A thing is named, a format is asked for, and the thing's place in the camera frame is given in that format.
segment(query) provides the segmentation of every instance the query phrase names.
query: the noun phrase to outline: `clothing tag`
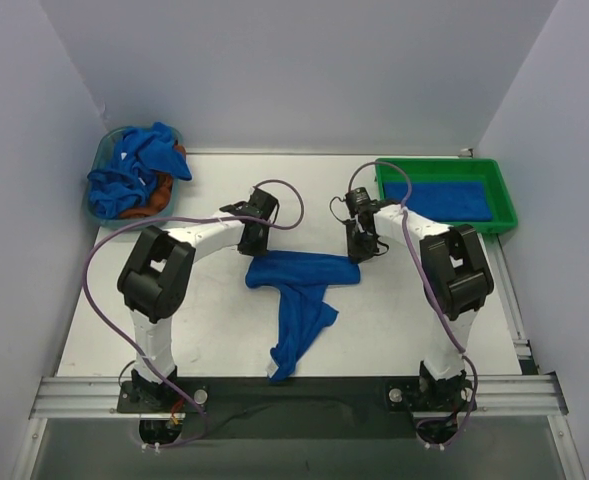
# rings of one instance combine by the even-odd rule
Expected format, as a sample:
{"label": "clothing tag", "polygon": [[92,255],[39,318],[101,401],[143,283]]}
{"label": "clothing tag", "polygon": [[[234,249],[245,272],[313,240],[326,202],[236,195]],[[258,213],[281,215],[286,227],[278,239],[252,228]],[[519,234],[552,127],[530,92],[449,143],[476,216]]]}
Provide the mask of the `clothing tag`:
{"label": "clothing tag", "polygon": [[267,376],[269,378],[272,378],[274,376],[274,374],[278,371],[279,366],[278,364],[274,361],[274,359],[270,360],[270,363],[267,365],[267,368],[265,369],[265,371],[267,372]]}

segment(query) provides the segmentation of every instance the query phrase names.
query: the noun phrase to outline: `white wall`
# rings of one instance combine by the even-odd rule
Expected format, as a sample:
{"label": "white wall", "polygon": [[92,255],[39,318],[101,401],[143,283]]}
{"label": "white wall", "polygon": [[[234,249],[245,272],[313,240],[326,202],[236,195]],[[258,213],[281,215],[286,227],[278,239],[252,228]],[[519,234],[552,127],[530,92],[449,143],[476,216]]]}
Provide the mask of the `white wall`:
{"label": "white wall", "polygon": [[520,217],[505,251],[589,478],[589,0],[560,0],[480,144]]}
{"label": "white wall", "polygon": [[192,148],[456,154],[556,0],[42,0],[110,127]]}
{"label": "white wall", "polygon": [[0,0],[0,479],[79,292],[83,178],[103,133],[38,3]]}

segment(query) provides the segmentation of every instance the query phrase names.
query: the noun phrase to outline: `white table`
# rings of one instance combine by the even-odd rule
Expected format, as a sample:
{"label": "white table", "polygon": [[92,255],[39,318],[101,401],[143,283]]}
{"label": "white table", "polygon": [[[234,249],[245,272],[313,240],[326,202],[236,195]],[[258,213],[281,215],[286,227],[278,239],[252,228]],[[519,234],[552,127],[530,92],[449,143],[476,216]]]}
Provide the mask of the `white table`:
{"label": "white table", "polygon": [[[175,214],[207,217],[219,207],[248,198],[260,180],[281,178],[303,195],[306,215],[293,231],[270,232],[270,249],[345,254],[345,231],[328,210],[343,195],[352,172],[370,156],[193,155],[194,179],[180,182]],[[355,186],[377,196],[374,169]],[[266,186],[281,202],[278,222],[299,213],[294,195],[280,185]],[[336,203],[336,210],[341,205]],[[101,229],[98,239],[109,230]],[[108,243],[90,268],[90,289],[98,304],[129,334],[133,328],[116,280],[138,233]],[[228,249],[198,262],[187,297],[174,316],[173,352],[183,376],[262,376],[276,344],[279,294],[249,290],[244,283],[251,258]],[[407,250],[392,244],[384,257],[361,265],[362,281],[331,287],[325,300],[339,311],[336,323],[321,332],[299,361],[302,376],[415,375],[425,354],[433,315]],[[504,306],[494,292],[479,313],[469,340],[469,356],[482,375],[520,374]],[[134,358],[81,295],[58,376],[115,376]]]}

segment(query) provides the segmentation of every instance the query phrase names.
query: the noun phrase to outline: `blue cloth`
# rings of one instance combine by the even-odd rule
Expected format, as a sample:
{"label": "blue cloth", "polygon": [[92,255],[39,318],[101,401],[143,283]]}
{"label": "blue cloth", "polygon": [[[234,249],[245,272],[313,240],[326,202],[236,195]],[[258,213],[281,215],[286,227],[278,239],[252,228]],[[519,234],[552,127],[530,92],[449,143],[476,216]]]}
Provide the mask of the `blue cloth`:
{"label": "blue cloth", "polygon": [[320,331],[336,320],[338,312],[323,302],[328,285],[360,281],[358,265],[347,257],[272,251],[252,260],[245,284],[249,288],[272,286],[281,292],[278,343],[270,350],[278,370],[270,381],[278,382],[294,373],[296,362]]}
{"label": "blue cloth", "polygon": [[[407,184],[383,183],[385,198],[401,200]],[[492,211],[482,182],[412,183],[407,208],[435,222],[489,222]]]}
{"label": "blue cloth", "polygon": [[87,175],[92,213],[117,218],[128,208],[147,205],[156,190],[156,172],[191,180],[185,157],[174,149],[174,143],[172,130],[161,122],[149,129],[126,129],[108,164]]}

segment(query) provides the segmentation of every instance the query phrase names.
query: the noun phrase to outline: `brown cloth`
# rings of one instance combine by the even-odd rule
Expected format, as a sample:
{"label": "brown cloth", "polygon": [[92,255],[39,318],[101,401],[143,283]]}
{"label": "brown cloth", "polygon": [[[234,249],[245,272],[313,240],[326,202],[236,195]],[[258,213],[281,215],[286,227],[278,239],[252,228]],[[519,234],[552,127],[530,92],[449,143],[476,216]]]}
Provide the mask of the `brown cloth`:
{"label": "brown cloth", "polygon": [[[183,155],[187,155],[183,145],[174,145],[174,149],[181,152]],[[150,195],[150,198],[145,207],[134,207],[128,208],[121,212],[118,216],[123,219],[132,218],[145,218],[156,215],[170,203],[170,197],[172,196],[172,184],[174,179],[167,173],[157,173],[158,185],[156,190]]]}

